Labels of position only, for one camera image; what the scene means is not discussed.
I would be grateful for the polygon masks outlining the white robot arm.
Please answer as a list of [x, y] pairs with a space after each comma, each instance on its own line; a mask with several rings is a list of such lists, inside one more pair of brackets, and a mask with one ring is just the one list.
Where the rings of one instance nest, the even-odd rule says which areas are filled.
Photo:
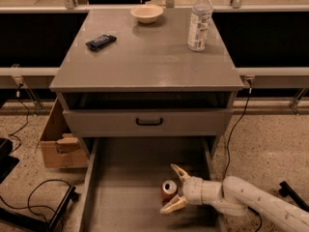
[[224, 215], [242, 217], [251, 208], [284, 232], [309, 232], [309, 213], [265, 192], [239, 177], [222, 182], [190, 176], [174, 163], [172, 169], [183, 184], [183, 195], [174, 196], [160, 212], [170, 214], [186, 205], [210, 205]]

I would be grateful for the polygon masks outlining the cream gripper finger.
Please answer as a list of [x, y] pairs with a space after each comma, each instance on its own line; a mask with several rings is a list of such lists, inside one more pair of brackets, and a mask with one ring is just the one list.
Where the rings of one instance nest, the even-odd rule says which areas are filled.
[[187, 201], [183, 196], [176, 195], [160, 209], [160, 212], [163, 215], [170, 214], [174, 211], [184, 208], [186, 204], [187, 204]]
[[190, 177], [190, 175], [185, 170], [174, 163], [171, 163], [171, 168], [176, 172], [182, 183]]

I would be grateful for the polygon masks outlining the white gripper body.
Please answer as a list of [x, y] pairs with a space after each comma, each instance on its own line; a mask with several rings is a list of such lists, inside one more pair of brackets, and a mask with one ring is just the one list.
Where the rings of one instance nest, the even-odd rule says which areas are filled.
[[202, 185], [203, 179], [189, 177], [183, 182], [183, 196], [187, 203], [191, 205], [202, 205]]

